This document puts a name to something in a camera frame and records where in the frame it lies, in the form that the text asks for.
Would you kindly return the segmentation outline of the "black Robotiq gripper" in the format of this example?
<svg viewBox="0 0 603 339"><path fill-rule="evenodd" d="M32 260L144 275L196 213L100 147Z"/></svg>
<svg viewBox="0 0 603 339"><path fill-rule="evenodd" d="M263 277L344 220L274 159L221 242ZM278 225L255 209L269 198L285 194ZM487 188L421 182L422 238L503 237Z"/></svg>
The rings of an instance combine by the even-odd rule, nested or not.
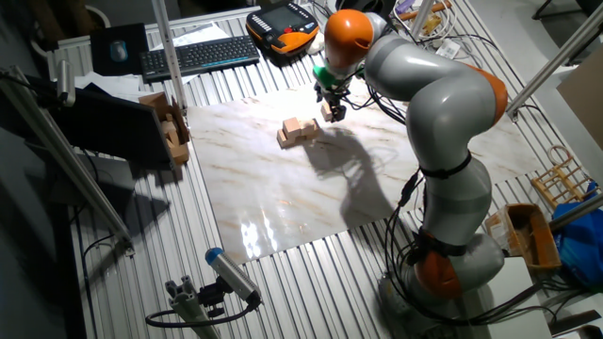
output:
<svg viewBox="0 0 603 339"><path fill-rule="evenodd" d="M316 84L317 103L325 102L331 108L331 122L342 121L346 116L347 108L341 105L342 100L348 95L348 89L330 89L324 88L321 84Z"/></svg>

